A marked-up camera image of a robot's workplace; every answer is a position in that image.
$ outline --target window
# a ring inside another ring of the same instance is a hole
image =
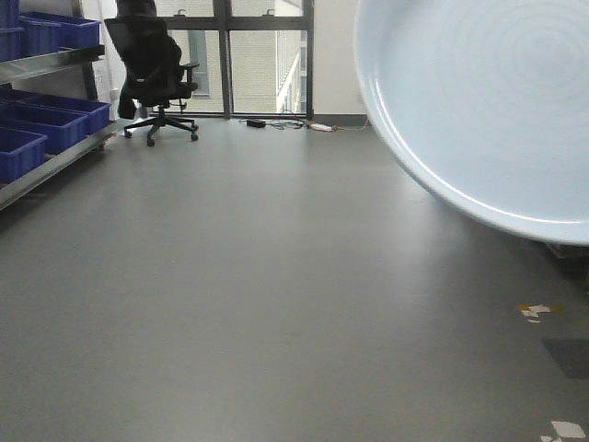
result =
[[[182,62],[198,62],[189,111],[311,118],[314,0],[156,0]]]

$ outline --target paper scrap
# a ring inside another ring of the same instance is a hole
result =
[[[546,306],[544,306],[542,304],[540,304],[539,306],[530,306],[529,307],[529,310],[532,313],[536,313],[536,314],[538,314],[538,313],[550,313],[552,311],[550,309],[550,307],[546,307]]]
[[[569,437],[572,439],[583,439],[586,437],[585,432],[580,425],[570,422],[552,421],[552,426],[560,437]]]
[[[528,306],[527,304],[519,304],[517,308],[522,312],[522,314],[527,318],[528,322],[533,322],[535,324],[540,323],[540,313],[558,313],[562,311],[561,306],[545,306],[544,304],[540,304],[537,306]]]

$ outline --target metal shelf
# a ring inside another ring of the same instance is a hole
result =
[[[0,85],[95,62],[99,60],[100,55],[104,55],[102,44],[2,62],[0,63]]]
[[[64,150],[61,154],[45,161],[38,168],[33,169],[21,178],[6,184],[0,189],[0,210],[12,204],[27,192],[32,191],[88,152],[100,147],[121,128],[122,123],[113,122],[95,134],[90,135],[85,140]]]

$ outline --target baseboard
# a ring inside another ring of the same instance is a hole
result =
[[[368,117],[365,114],[331,114],[316,113],[313,121],[326,124],[327,126],[364,126]]]

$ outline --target white wall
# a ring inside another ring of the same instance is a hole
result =
[[[353,60],[357,0],[315,0],[315,114],[366,114]]]
[[[105,18],[113,18],[117,15],[116,3],[115,0],[81,0],[81,3],[84,17],[101,22],[100,40],[105,45],[106,55],[102,62],[93,63],[98,99],[111,102],[113,104],[111,117],[118,118],[115,113],[117,105],[115,97],[118,97],[118,89],[122,87],[124,82],[125,67],[114,49],[104,25]]]

